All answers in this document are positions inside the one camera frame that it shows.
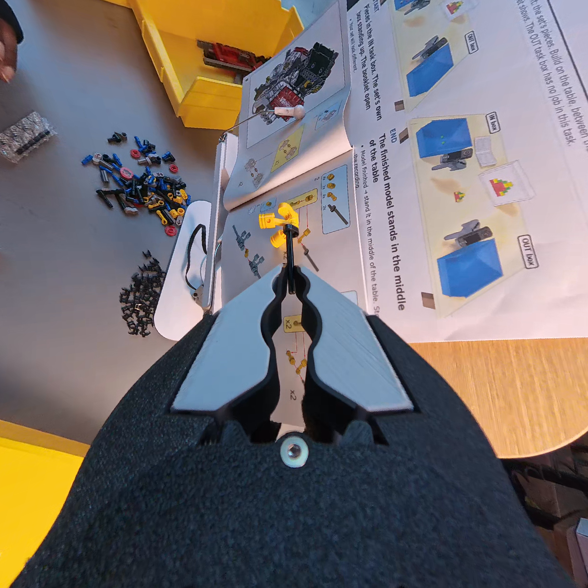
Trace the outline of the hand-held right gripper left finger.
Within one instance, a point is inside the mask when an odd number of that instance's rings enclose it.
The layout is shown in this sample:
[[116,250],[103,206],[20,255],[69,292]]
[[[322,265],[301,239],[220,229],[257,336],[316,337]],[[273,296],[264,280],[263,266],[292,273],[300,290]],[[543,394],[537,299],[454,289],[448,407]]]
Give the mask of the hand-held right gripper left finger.
[[280,385],[272,341],[287,290],[282,265],[232,299],[214,316],[171,410],[237,420],[246,432],[268,422]]

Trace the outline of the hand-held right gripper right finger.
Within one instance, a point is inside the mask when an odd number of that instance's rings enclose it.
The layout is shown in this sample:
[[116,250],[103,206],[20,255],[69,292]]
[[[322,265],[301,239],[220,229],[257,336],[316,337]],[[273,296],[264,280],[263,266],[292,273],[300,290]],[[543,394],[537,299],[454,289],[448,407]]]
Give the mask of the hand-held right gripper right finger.
[[306,268],[295,268],[307,352],[305,422],[344,431],[352,420],[414,409],[368,316]]

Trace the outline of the black axle with yellow connectors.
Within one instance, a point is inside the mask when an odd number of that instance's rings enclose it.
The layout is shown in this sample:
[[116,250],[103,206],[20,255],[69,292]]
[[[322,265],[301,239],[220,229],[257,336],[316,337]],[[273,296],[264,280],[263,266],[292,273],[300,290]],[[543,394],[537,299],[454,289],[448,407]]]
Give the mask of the black axle with yellow connectors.
[[278,248],[286,245],[286,269],[288,276],[288,293],[296,293],[295,286],[295,256],[293,252],[293,239],[299,235],[299,216],[296,210],[288,202],[282,202],[278,206],[279,216],[275,213],[260,213],[259,226],[261,229],[273,229],[280,227],[271,238],[271,244]]

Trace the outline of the grey desk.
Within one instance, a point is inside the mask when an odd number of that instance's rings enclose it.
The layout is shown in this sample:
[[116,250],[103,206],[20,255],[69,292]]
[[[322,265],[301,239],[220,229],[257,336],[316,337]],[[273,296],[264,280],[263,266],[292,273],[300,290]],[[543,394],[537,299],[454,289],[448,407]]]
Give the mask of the grey desk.
[[174,239],[158,219],[109,209],[94,152],[125,165],[133,137],[171,151],[193,198],[210,199],[219,132],[176,118],[127,8],[103,1],[9,1],[24,30],[1,83],[1,129],[32,111],[57,134],[14,165],[1,158],[1,419],[91,443],[130,386],[173,342],[128,334],[119,293],[150,250]]

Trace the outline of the person's left hand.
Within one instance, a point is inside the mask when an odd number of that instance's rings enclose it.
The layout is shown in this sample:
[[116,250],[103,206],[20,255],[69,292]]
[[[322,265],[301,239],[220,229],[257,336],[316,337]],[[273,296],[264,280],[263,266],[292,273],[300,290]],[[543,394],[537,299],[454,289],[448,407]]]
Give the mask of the person's left hand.
[[17,70],[18,40],[13,27],[1,19],[1,80],[9,84]]

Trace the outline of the white book stand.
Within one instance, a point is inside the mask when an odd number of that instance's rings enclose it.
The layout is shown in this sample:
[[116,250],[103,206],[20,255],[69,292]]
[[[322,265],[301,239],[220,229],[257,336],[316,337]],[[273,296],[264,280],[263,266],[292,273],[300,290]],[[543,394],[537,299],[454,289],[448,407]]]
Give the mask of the white book stand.
[[194,201],[187,207],[154,315],[158,333],[172,341],[214,310],[222,197],[237,153],[238,138],[228,130],[217,144],[210,202]]

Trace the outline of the open instruction booklet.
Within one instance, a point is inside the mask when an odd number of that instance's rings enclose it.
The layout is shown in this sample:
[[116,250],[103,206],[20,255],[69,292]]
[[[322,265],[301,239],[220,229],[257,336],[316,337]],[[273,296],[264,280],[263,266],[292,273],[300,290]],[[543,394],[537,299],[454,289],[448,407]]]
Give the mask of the open instruction booklet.
[[235,166],[224,190],[224,305],[286,261],[260,213],[288,202],[299,216],[296,265],[365,308],[364,268],[345,129],[351,90],[346,4],[334,2],[244,80]]

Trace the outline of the pile of small black pins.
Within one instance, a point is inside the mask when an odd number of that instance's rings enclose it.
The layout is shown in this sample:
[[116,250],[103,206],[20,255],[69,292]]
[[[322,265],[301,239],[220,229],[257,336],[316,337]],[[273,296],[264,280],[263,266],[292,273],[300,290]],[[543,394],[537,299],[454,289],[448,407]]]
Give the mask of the pile of small black pins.
[[122,288],[119,296],[122,319],[128,334],[146,337],[153,326],[153,317],[164,285],[166,272],[150,251],[143,252],[146,263],[132,275],[128,288]]

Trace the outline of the pile of mixed small bricks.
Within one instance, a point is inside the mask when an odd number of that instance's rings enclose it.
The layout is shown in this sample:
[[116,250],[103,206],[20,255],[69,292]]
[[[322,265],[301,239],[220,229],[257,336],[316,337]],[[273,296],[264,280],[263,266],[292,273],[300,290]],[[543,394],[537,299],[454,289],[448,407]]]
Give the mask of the pile of mixed small bricks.
[[116,152],[95,152],[82,158],[81,165],[98,171],[96,195],[108,208],[117,203],[128,217],[144,210],[158,219],[168,236],[176,236],[191,196],[174,155],[160,154],[149,139],[134,136],[128,159],[124,162]]

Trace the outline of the yellow plastic bin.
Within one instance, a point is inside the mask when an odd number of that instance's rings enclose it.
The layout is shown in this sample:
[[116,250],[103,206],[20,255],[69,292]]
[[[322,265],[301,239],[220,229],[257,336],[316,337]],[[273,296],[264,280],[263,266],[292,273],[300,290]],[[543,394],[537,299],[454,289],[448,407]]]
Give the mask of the yellow plastic bin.
[[8,587],[63,507],[89,445],[1,421],[1,587]]
[[175,115],[188,128],[227,129],[238,117],[242,85],[205,65],[197,41],[273,56],[304,29],[280,1],[127,1]]

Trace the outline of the white instruction poster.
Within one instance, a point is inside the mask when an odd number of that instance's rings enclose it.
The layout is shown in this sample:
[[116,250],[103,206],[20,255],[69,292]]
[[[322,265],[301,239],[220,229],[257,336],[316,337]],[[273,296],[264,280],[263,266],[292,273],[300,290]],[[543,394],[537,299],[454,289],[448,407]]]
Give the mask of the white instruction poster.
[[408,342],[587,336],[587,1],[349,1],[367,306]]

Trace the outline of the clear plastic parts bag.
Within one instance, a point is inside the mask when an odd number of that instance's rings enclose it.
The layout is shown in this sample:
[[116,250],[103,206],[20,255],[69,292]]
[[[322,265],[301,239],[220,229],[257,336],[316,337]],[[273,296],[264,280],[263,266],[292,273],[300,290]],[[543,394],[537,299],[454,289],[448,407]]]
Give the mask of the clear plastic parts bag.
[[1,156],[17,164],[54,135],[55,128],[33,111],[1,132]]

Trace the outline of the red and black beam assembly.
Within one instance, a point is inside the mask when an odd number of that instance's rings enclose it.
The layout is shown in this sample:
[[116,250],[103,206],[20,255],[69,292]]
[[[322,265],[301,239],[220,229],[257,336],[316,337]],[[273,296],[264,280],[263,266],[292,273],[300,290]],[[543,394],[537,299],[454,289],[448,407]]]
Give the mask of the red and black beam assembly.
[[197,40],[197,46],[203,50],[205,65],[231,70],[242,75],[251,73],[270,59],[222,43]]

